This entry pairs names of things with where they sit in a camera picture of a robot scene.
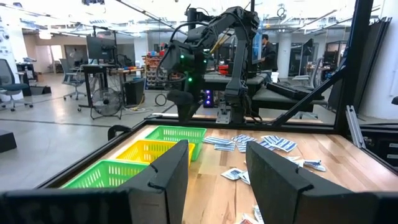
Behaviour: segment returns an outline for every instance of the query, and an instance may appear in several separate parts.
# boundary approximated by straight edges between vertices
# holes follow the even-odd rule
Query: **concrete floor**
[[[34,108],[18,106],[15,112],[0,110],[0,128],[12,131],[18,146],[0,154],[0,190],[31,189],[105,144],[107,130],[112,125],[134,126],[151,113],[162,112],[172,105],[167,102],[165,106],[156,106],[154,98],[159,91],[147,91],[146,101],[141,106],[145,111],[124,111],[121,120],[114,117],[92,120],[90,109],[77,111],[78,104],[87,102],[85,97],[78,101],[63,100],[63,95],[71,93],[74,87],[62,85],[62,75],[47,74],[44,80],[38,85],[51,86],[52,94],[26,97],[35,103]],[[174,106],[168,113],[176,111]],[[200,108],[197,114],[216,112],[217,109]],[[276,118],[283,112],[261,109],[260,115]],[[324,123],[334,123],[333,112],[315,106],[314,113]]]

